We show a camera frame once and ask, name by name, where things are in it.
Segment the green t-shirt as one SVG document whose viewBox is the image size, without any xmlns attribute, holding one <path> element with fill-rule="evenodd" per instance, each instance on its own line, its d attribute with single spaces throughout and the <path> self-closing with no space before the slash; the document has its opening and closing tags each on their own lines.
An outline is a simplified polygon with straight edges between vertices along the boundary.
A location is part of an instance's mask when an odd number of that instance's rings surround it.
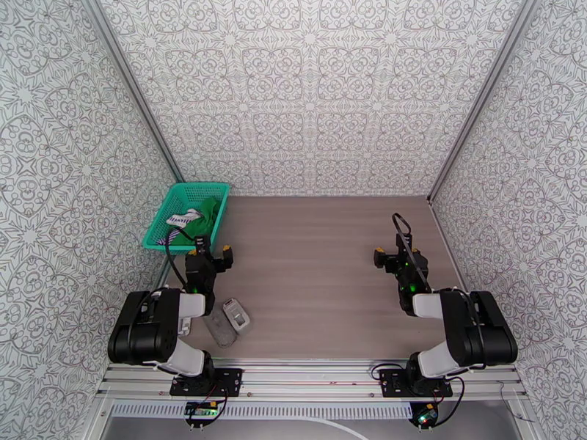
<svg viewBox="0 0 587 440">
<path fill-rule="evenodd" d="M 188 246 L 200 235 L 211 235 L 218 216 L 220 202 L 209 197 L 205 199 L 196 210 L 203 214 L 203 217 L 187 224 L 186 228 L 180 230 L 180 234 L 170 243 L 172 246 Z"/>
</svg>

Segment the purple white striped tank top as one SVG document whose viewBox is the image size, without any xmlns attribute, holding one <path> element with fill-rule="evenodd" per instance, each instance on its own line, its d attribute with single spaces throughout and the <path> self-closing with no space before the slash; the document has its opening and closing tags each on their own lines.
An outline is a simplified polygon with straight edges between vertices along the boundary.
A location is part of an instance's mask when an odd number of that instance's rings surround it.
<svg viewBox="0 0 587 440">
<path fill-rule="evenodd" d="M 165 223 L 171 229 L 169 236 L 165 235 L 163 238 L 158 239 L 156 243 L 158 245 L 162 245 L 162 246 L 166 243 L 166 241 L 169 241 L 171 243 L 173 241 L 173 239 L 176 238 L 180 234 L 180 230 L 183 230 L 186 228 L 188 223 L 190 223 L 194 220 L 198 220 L 202 217 L 203 217 L 203 214 L 194 208 L 188 209 L 187 212 L 183 215 L 178 215 L 178 214 L 171 215 L 165 221 Z"/>
</svg>

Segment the green plastic mesh basket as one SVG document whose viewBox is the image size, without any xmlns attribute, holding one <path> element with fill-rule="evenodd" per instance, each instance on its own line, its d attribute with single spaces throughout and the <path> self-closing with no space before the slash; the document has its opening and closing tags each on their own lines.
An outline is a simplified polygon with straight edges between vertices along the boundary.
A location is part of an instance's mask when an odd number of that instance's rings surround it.
<svg viewBox="0 0 587 440">
<path fill-rule="evenodd" d="M 142 246 L 145 249 L 164 252 L 165 244 L 162 246 L 156 242 L 171 231 L 165 221 L 173 214 L 183 215 L 190 208 L 199 208 L 205 199 L 213 197 L 220 202 L 214 229 L 211 235 L 209 235 L 210 246 L 213 251 L 216 248 L 217 235 L 222 226 L 222 220 L 227 208 L 229 192 L 230 185 L 228 183 L 188 182 L 173 185 L 169 189 L 154 220 L 145 233 L 142 239 Z"/>
</svg>

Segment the grey white small device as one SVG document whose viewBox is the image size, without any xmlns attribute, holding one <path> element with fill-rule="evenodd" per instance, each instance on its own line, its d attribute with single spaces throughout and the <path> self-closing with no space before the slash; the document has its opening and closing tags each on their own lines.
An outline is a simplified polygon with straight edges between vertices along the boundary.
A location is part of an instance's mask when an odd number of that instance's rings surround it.
<svg viewBox="0 0 587 440">
<path fill-rule="evenodd" d="M 251 327 L 251 318 L 240 301 L 229 298 L 222 305 L 223 312 L 237 334 L 245 334 Z"/>
</svg>

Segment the grey felt pouch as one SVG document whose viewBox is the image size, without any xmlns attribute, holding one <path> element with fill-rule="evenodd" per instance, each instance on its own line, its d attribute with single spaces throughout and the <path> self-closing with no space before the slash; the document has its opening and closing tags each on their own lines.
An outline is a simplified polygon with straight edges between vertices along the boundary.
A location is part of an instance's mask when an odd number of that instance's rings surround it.
<svg viewBox="0 0 587 440">
<path fill-rule="evenodd" d="M 204 323 L 220 348 L 229 348 L 237 340 L 236 331 L 223 313 L 206 316 Z"/>
</svg>

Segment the right round circuit board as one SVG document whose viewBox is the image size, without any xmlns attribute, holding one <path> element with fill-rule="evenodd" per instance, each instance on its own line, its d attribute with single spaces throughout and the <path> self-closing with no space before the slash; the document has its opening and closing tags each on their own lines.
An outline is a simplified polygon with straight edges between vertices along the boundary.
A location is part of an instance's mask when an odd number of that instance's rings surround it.
<svg viewBox="0 0 587 440">
<path fill-rule="evenodd" d="M 439 416 L 437 403 L 411 402 L 409 405 L 412 412 L 409 421 L 412 425 L 421 430 L 436 426 Z"/>
</svg>

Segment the left green circuit board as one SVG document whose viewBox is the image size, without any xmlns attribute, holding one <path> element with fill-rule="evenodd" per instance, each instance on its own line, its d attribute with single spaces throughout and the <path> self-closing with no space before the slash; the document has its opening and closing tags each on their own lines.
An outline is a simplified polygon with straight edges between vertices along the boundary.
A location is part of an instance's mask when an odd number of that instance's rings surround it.
<svg viewBox="0 0 587 440">
<path fill-rule="evenodd" d="M 219 404 L 216 401 L 188 401 L 185 405 L 183 415 L 187 419 L 213 419 L 218 413 Z"/>
</svg>

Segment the aluminium table side rail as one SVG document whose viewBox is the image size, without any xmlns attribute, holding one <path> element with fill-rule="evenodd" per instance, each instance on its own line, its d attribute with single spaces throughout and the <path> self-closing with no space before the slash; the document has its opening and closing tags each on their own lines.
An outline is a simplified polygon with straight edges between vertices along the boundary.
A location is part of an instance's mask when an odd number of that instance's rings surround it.
<svg viewBox="0 0 587 440">
<path fill-rule="evenodd" d="M 175 282 L 175 273 L 172 269 L 172 266 L 169 264 L 169 260 L 165 258 L 161 270 L 158 274 L 155 288 L 160 288 L 165 285 L 169 285 L 171 287 L 175 284 Z"/>
<path fill-rule="evenodd" d="M 438 229 L 438 231 L 440 233 L 440 237 L 442 239 L 442 242 L 443 242 L 443 244 L 445 246 L 445 249 L 446 249 L 446 251 L 448 253 L 449 259 L 451 261 L 451 265 L 453 266 L 453 269 L 454 269 L 454 271 L 456 273 L 456 277 L 457 277 L 458 283 L 459 283 L 459 288 L 461 290 L 465 291 L 465 292 L 468 292 L 469 290 L 468 290 L 467 284 L 466 284 L 466 282 L 464 280 L 464 277 L 462 275 L 462 272 L 461 272 L 461 269 L 459 267 L 459 264 L 458 264 L 458 262 L 456 260 L 456 257 L 454 255 L 454 253 L 453 253 L 453 250 L 452 250 L 451 245 L 449 243 L 448 237 L 447 237 L 447 235 L 446 235 L 446 233 L 445 233 L 445 231 L 444 231 L 444 229 L 443 229 L 443 227 L 441 225 L 441 222 L 440 222 L 439 218 L 437 217 L 437 214 L 436 214 L 436 211 L 434 209 L 434 206 L 433 206 L 433 204 L 431 202 L 428 202 L 428 206 L 429 206 L 429 210 L 431 211 L 431 216 L 432 216 L 432 218 L 434 220 L 434 223 L 436 224 L 436 227 L 437 227 L 437 229 Z"/>
</svg>

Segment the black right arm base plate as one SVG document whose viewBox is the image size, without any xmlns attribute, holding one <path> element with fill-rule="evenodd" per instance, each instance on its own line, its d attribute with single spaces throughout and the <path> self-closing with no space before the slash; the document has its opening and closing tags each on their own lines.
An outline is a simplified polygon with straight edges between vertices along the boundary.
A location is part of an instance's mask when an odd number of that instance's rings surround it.
<svg viewBox="0 0 587 440">
<path fill-rule="evenodd" d="M 384 368 L 377 373 L 383 397 L 434 399 L 453 396 L 451 385 L 440 378 L 425 378 L 401 368 Z"/>
</svg>

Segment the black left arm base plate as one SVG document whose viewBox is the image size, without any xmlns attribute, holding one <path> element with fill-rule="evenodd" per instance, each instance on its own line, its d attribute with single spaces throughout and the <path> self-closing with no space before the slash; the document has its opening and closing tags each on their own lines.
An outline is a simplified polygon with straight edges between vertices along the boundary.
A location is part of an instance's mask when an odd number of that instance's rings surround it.
<svg viewBox="0 0 587 440">
<path fill-rule="evenodd" d="M 173 397 L 238 397 L 243 370 L 216 368 L 195 377 L 179 375 L 172 380 L 169 394 Z"/>
</svg>

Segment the aluminium front rail frame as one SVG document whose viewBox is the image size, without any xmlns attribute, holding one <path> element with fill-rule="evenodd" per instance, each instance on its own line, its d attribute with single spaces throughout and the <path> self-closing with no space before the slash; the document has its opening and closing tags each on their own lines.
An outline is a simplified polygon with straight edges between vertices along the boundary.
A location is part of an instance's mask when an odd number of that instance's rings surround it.
<svg viewBox="0 0 587 440">
<path fill-rule="evenodd" d="M 214 359 L 217 368 L 243 371 L 238 402 L 383 402 L 371 368 L 374 360 Z M 169 400 L 171 375 L 151 367 L 111 364 L 98 385 L 97 397 Z M 453 396 L 465 401 L 523 401 L 528 394 L 517 369 L 497 366 L 474 370 L 452 381 Z"/>
</svg>

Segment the aluminium corner post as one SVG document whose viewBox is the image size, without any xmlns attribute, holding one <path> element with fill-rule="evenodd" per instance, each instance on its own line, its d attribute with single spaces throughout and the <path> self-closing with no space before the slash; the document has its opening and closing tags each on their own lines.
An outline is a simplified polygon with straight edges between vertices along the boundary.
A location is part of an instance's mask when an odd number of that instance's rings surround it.
<svg viewBox="0 0 587 440">
<path fill-rule="evenodd" d="M 106 16 L 105 11 L 100 3 L 100 0 L 81 0 L 92 26 L 103 43 L 109 58 L 114 65 L 121 82 L 128 91 L 128 94 L 136 106 L 143 123 L 147 128 L 152 140 L 156 143 L 159 152 L 162 154 L 172 176 L 178 183 L 185 182 L 185 177 L 181 168 L 172 154 L 167 141 L 162 133 L 161 126 L 158 123 L 153 111 L 147 103 L 147 98 L 142 91 L 136 76 L 131 68 L 123 48 L 121 47 L 117 35 Z"/>
<path fill-rule="evenodd" d="M 429 206 L 434 204 L 434 201 L 440 192 L 440 188 L 449 174 L 451 167 L 453 166 L 458 154 L 464 146 L 464 143 L 469 138 L 469 135 L 473 131 L 482 111 L 486 104 L 492 99 L 494 92 L 503 77 L 506 69 L 508 68 L 511 58 L 516 51 L 520 40 L 524 33 L 526 33 L 530 22 L 532 21 L 537 9 L 540 7 L 542 0 L 522 0 L 520 6 L 511 22 L 511 25 L 503 39 L 501 47 L 497 52 L 497 56 L 493 61 L 490 69 L 486 75 L 486 78 L 481 84 L 481 88 L 478 92 L 477 97 L 473 101 L 473 104 L 467 113 L 462 127 L 454 139 L 453 145 L 445 159 L 436 180 L 430 189 L 427 196 L 427 203 Z"/>
</svg>

